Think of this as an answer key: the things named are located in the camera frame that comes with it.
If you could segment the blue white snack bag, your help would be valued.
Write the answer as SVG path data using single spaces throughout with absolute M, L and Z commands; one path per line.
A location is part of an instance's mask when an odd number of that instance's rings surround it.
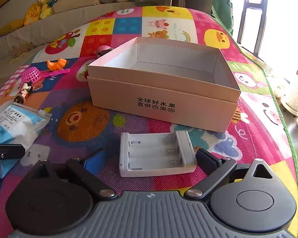
M 18 103 L 9 105 L 0 112 L 0 145 L 22 145 L 26 154 L 50 119 L 51 114 L 44 110 Z

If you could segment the white battery charger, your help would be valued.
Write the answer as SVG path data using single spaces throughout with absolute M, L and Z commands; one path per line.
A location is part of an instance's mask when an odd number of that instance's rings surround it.
M 121 177 L 154 177 L 192 173 L 197 166 L 187 131 L 129 134 L 120 137 Z

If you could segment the pink plastic toy strainer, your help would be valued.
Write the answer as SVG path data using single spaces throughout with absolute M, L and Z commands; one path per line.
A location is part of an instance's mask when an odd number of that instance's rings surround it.
M 36 67 L 30 67 L 21 74 L 21 83 L 25 83 L 25 82 L 36 83 L 42 78 L 57 76 L 61 74 L 67 74 L 69 72 L 70 72 L 70 69 L 61 69 L 57 71 L 43 72 L 38 70 Z

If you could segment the orange plastic toy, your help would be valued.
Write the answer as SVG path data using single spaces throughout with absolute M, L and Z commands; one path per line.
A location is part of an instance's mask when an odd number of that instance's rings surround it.
M 51 71 L 61 70 L 66 66 L 66 64 L 67 60 L 62 58 L 58 59 L 56 62 L 51 62 L 47 60 L 47 67 Z

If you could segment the beige sofa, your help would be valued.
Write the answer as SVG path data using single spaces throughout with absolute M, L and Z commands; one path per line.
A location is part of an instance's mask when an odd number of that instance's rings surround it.
M 135 3 L 111 3 L 73 9 L 49 16 L 2 36 L 0 38 L 0 88 L 13 75 L 17 67 L 33 54 L 30 52 L 21 59 L 17 59 L 16 62 L 11 62 L 15 58 L 12 54 L 13 47 L 19 47 L 22 42 L 27 42 L 32 43 L 36 49 L 99 16 L 131 7 L 135 7 Z

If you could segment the yellow plush toy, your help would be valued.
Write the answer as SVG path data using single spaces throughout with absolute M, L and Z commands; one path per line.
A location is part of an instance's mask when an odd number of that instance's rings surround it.
M 48 7 L 47 0 L 38 0 L 28 8 L 24 19 L 16 19 L 4 25 L 0 29 L 0 36 L 7 35 L 23 26 L 30 25 L 53 14 L 53 8 Z

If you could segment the brown small plush toy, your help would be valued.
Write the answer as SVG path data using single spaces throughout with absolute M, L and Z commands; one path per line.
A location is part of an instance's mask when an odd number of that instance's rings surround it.
M 15 56 L 15 58 L 18 58 L 34 48 L 35 46 L 32 43 L 22 42 L 19 47 L 12 48 L 12 54 Z

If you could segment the pink cardboard box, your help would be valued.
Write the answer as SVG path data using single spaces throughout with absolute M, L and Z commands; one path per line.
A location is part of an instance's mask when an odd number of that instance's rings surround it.
M 241 91 L 222 52 L 136 37 L 88 65 L 95 106 L 225 132 Z

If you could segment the pink cartoon figure toy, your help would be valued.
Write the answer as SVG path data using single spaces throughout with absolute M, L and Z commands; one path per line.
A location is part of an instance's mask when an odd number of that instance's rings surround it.
M 103 46 L 98 47 L 94 51 L 94 54 L 96 55 L 96 58 L 100 58 L 112 50 L 113 50 L 113 48 L 111 48 L 110 46 L 103 45 Z

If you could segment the green dinosaur towel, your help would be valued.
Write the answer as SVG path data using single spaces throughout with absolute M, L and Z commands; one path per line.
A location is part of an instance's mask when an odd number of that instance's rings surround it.
M 232 35 L 234 31 L 232 0 L 213 0 L 212 14 Z

